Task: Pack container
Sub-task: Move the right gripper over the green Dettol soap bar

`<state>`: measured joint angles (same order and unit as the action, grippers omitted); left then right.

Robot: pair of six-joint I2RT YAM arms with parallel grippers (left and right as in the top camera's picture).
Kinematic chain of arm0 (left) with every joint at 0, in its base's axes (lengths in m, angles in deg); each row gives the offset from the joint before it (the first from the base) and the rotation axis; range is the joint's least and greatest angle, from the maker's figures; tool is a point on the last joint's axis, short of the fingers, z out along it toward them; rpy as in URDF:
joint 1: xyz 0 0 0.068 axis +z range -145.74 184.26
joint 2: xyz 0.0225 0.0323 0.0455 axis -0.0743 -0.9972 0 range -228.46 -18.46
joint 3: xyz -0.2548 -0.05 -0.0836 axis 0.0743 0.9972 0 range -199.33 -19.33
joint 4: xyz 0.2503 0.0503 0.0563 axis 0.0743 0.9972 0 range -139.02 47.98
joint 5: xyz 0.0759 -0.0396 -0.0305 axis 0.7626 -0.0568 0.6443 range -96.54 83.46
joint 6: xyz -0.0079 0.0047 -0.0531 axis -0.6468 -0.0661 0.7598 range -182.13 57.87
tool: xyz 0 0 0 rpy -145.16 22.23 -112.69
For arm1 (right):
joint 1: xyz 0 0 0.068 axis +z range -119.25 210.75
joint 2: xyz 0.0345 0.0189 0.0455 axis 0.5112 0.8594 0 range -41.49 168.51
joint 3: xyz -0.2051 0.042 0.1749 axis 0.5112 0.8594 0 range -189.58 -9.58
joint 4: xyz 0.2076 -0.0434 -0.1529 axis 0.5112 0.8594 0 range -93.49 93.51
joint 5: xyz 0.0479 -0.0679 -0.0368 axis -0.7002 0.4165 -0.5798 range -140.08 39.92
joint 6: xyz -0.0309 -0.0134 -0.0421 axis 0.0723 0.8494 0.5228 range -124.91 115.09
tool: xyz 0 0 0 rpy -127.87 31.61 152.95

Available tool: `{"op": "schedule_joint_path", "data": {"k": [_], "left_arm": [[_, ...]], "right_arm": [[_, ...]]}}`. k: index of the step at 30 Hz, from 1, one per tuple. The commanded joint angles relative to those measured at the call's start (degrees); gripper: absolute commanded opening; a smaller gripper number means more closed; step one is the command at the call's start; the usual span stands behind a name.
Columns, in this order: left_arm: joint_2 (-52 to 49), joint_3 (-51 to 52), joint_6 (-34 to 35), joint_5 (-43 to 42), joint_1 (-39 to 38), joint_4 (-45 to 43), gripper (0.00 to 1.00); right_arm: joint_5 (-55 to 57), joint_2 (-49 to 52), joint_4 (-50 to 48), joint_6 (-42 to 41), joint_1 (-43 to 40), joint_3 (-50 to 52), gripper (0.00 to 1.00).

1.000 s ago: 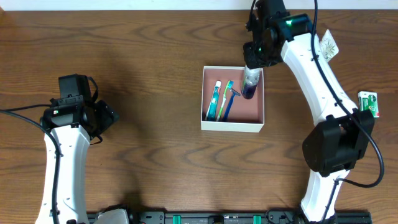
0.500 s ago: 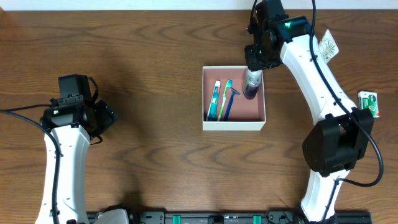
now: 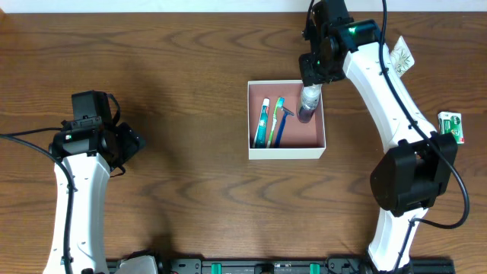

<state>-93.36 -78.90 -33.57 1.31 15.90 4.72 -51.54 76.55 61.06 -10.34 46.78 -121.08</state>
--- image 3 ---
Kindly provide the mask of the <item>clear foam pump bottle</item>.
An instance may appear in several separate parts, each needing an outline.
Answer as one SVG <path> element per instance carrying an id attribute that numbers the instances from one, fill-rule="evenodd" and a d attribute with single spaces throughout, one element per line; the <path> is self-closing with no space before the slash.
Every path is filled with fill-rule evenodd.
<path id="1" fill-rule="evenodd" d="M 321 84 L 303 86 L 297 106 L 297 117 L 301 123 L 309 123 L 320 102 Z"/>

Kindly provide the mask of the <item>green white toothbrush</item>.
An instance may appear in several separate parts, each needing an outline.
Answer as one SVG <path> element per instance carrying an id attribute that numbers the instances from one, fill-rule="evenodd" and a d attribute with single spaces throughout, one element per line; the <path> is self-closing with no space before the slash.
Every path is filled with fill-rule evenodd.
<path id="1" fill-rule="evenodd" d="M 277 124 L 277 121 L 278 121 L 278 119 L 277 119 L 277 112 L 278 112 L 278 109 L 280 109 L 280 108 L 283 107 L 284 102 L 285 102 L 285 99 L 283 97 L 279 97 L 277 99 L 277 101 L 276 101 L 275 109 L 274 109 L 274 112 L 273 112 L 273 115 L 272 115 L 272 127 L 271 127 L 271 131 L 270 131 L 270 134 L 269 134 L 269 139 L 268 139 L 268 142 L 267 142 L 267 145 L 266 145 L 267 148 L 270 148 L 270 146 L 272 144 L 275 127 L 276 127 L 276 124 Z"/>

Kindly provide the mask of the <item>blue disposable razor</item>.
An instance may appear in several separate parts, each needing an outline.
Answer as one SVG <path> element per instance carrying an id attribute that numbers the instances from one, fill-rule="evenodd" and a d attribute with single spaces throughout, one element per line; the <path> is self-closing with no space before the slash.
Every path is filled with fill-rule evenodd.
<path id="1" fill-rule="evenodd" d="M 294 113 L 292 111 L 290 111 L 286 107 L 282 107 L 282 111 L 283 111 L 283 116 L 282 116 L 282 120 L 281 120 L 281 122 L 279 124 L 279 130 L 278 130 L 277 136 L 275 138 L 274 148 L 279 148 L 279 146 L 280 146 L 280 143 L 281 143 L 281 140 L 282 140 L 282 135 L 283 135 L 283 132 L 284 132 L 284 129 L 285 129 L 285 124 L 286 124 L 287 117 L 294 115 Z"/>

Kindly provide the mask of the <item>white bamboo print lotion tube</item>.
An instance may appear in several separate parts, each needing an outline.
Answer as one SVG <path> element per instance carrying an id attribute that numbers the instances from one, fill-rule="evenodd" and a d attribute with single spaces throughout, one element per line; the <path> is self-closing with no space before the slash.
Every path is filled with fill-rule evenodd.
<path id="1" fill-rule="evenodd" d="M 390 52 L 390 59 L 399 77 L 402 77 L 414 66 L 415 60 L 403 36 L 399 37 L 393 50 Z"/>

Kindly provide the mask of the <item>green toothpaste tube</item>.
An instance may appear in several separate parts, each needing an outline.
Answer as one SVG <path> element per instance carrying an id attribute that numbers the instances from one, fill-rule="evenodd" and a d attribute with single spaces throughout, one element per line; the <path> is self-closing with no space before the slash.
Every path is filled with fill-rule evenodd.
<path id="1" fill-rule="evenodd" d="M 253 148 L 264 148 L 266 144 L 266 127 L 269 115 L 270 99 L 265 97 L 261 106 L 256 134 L 254 136 Z"/>

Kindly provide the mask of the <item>green white soap bar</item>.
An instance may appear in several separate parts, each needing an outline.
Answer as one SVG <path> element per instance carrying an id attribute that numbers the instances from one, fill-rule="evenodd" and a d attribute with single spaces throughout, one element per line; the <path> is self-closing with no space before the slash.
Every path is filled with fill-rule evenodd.
<path id="1" fill-rule="evenodd" d="M 465 143 L 461 113 L 442 111 L 438 114 L 438 122 L 440 134 L 451 133 L 458 145 Z"/>

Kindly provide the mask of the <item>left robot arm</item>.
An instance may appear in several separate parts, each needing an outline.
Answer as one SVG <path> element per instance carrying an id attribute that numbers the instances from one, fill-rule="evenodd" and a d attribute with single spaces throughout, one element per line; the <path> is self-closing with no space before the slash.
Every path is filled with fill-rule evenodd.
<path id="1" fill-rule="evenodd" d="M 127 123 L 67 122 L 49 151 L 56 159 L 56 214 L 46 273 L 109 273 L 103 243 L 107 183 L 145 146 Z"/>

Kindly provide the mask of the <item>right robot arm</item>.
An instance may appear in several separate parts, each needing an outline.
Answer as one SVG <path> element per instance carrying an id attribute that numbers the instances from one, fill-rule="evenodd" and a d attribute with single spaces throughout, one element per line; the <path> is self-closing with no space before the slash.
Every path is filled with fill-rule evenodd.
<path id="1" fill-rule="evenodd" d="M 322 86 L 348 79 L 364 101 L 384 149 L 370 176 L 380 213 L 368 245 L 367 270 L 408 273 L 409 250 L 419 224 L 443 229 L 425 219 L 443 195 L 454 168 L 458 145 L 439 133 L 415 105 L 384 41 L 384 28 L 373 20 L 307 20 L 302 33 L 311 51 L 299 58 L 303 89 L 298 118 L 306 123 L 320 102 Z"/>

